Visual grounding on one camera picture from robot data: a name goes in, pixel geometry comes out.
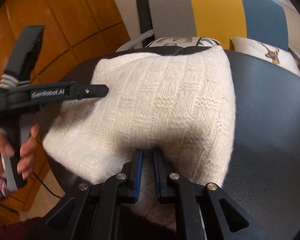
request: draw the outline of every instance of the human hand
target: human hand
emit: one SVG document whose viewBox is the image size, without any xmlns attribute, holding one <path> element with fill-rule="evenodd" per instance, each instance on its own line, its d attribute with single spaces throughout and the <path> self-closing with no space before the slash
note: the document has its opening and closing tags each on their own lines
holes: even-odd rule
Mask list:
<svg viewBox="0 0 300 240">
<path fill-rule="evenodd" d="M 37 147 L 37 139 L 39 133 L 39 124 L 35 123 L 30 131 L 30 138 L 20 148 L 20 161 L 17 166 L 19 174 L 22 174 L 23 179 L 29 177 L 34 170 L 35 152 Z M 5 156 L 12 157 L 15 153 L 12 146 L 8 143 L 6 137 L 0 133 L 0 176 L 5 178 L 1 153 Z"/>
</svg>

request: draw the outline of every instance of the folded knit fabric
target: folded knit fabric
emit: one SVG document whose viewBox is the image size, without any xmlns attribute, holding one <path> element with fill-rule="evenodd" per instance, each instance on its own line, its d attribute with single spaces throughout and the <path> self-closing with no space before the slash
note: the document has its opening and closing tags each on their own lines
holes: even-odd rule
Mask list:
<svg viewBox="0 0 300 240">
<path fill-rule="evenodd" d="M 63 103 L 43 141 L 56 161 L 97 184 L 119 173 L 134 149 L 159 146 L 178 173 L 195 183 L 222 185 L 233 146 L 235 99 L 220 46 L 192 55 L 103 59 L 91 83 L 106 84 L 109 93 Z M 139 202 L 130 208 L 175 228 L 173 205 L 156 200 L 149 163 Z"/>
</svg>

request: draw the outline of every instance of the pillow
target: pillow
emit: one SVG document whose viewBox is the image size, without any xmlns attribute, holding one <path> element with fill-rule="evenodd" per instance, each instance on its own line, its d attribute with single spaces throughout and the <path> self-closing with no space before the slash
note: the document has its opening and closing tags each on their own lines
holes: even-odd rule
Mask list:
<svg viewBox="0 0 300 240">
<path fill-rule="evenodd" d="M 159 46 L 179 46 L 179 47 L 215 47 L 221 43 L 217 40 L 203 37 L 165 37 L 159 38 L 149 43 L 146 47 L 159 47 Z"/>
<path fill-rule="evenodd" d="M 300 77 L 300 71 L 290 52 L 247 38 L 233 37 L 234 51 L 261 58 Z"/>
<path fill-rule="evenodd" d="M 191 55 L 134 53 L 98 63 L 92 84 L 101 99 L 62 105 L 43 141 L 46 152 L 92 184 L 131 161 L 136 148 L 158 145 L 176 172 L 222 185 L 235 123 L 230 63 L 220 46 Z M 144 162 L 133 212 L 175 229 L 174 205 L 156 199 L 153 168 Z"/>
</svg>

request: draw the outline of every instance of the dark red cloth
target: dark red cloth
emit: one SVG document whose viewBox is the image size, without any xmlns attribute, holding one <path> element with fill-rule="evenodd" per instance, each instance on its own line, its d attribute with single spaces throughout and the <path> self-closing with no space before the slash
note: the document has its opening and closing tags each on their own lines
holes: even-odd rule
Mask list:
<svg viewBox="0 0 300 240">
<path fill-rule="evenodd" d="M 20 240 L 40 221 L 40 219 L 41 218 L 32 218 L 24 222 L 8 226 L 0 226 L 0 237 L 2 240 Z"/>
</svg>

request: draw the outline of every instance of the wooden cabinet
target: wooden cabinet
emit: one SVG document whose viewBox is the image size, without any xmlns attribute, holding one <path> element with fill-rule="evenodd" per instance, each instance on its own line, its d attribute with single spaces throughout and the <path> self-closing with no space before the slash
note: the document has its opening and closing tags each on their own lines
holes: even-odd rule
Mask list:
<svg viewBox="0 0 300 240">
<path fill-rule="evenodd" d="M 28 25 L 45 25 L 32 85 L 58 82 L 79 63 L 113 53 L 130 40 L 114 0 L 6 0 L 0 8 L 0 79 Z M 49 165 L 40 143 L 35 173 L 43 180 Z M 31 175 L 27 186 L 2 201 L 8 209 L 0 206 L 0 224 L 16 222 L 18 211 L 27 212 L 40 185 Z"/>
</svg>

